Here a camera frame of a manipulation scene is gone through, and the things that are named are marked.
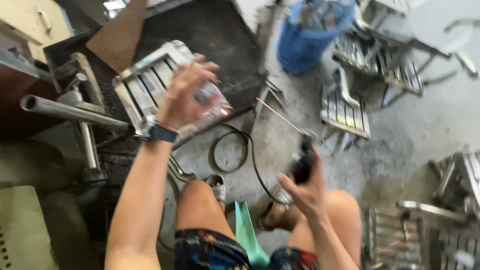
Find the wristwatch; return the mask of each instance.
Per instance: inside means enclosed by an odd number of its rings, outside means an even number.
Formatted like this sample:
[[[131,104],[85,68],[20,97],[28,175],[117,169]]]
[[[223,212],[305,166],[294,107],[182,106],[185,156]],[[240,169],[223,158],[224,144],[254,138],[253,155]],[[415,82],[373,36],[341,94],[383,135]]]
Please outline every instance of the wristwatch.
[[[166,141],[173,143],[177,138],[178,133],[171,131],[163,126],[161,126],[157,121],[155,121],[152,127],[148,130],[151,140]]]

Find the drawer handle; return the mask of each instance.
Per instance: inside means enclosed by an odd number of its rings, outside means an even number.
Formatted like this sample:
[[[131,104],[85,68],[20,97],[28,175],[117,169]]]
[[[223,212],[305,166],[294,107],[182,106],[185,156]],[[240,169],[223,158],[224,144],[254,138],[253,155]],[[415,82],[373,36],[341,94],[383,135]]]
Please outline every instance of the drawer handle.
[[[48,17],[48,14],[45,12],[45,10],[38,9],[36,12],[40,14],[42,17],[43,24],[45,25],[45,32],[49,37],[52,37],[52,22],[50,21],[50,18]]]

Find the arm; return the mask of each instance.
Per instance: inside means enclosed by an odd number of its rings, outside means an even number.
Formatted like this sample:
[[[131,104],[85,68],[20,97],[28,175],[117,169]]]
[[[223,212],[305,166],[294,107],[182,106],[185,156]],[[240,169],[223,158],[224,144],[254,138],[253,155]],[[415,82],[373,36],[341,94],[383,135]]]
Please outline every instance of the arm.
[[[165,93],[157,120],[163,127],[177,131],[198,120],[216,102],[206,105],[194,100],[198,87],[210,80],[216,82],[213,63],[204,63],[197,55],[189,66],[179,66],[172,85]],[[160,269],[156,239],[160,229],[167,165],[172,144],[164,141],[145,142],[123,186],[108,235],[105,269]]]
[[[323,159],[315,150],[316,162],[311,175],[304,184],[296,185],[285,175],[278,180],[288,191],[295,205],[307,218],[313,233],[315,254],[318,257],[320,269],[357,270],[355,262],[340,242],[327,215],[323,176]]]

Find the person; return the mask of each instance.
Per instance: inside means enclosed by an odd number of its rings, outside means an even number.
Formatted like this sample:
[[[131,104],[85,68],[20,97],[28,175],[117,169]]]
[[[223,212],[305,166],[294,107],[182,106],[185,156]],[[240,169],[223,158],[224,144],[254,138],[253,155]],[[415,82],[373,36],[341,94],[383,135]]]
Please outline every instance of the person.
[[[158,123],[177,131],[198,120],[217,97],[197,104],[194,93],[206,81],[216,82],[219,67],[195,56],[180,66],[159,106]],[[108,236],[105,269],[160,269],[156,242],[162,217],[168,156],[172,143],[144,142],[125,181]],[[358,269],[361,222],[355,199],[324,187],[323,160],[318,151],[308,181],[296,185],[285,175],[281,186],[294,206],[274,203],[264,219],[267,230],[291,231],[287,246],[273,253],[268,269]],[[182,190],[177,207],[175,269],[249,269],[245,249],[236,242],[212,188],[201,180]]]

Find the blue bucket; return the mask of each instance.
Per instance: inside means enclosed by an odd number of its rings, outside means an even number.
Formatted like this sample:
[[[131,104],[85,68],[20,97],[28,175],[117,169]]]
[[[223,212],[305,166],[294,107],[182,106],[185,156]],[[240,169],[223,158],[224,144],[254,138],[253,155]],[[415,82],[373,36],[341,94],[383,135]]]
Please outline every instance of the blue bucket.
[[[305,29],[295,23],[302,8],[302,1],[292,6],[292,15],[283,22],[278,42],[277,58],[282,66],[293,72],[303,73],[316,66],[337,35],[351,24],[355,17],[355,5],[344,7],[345,19],[337,28],[327,32]]]

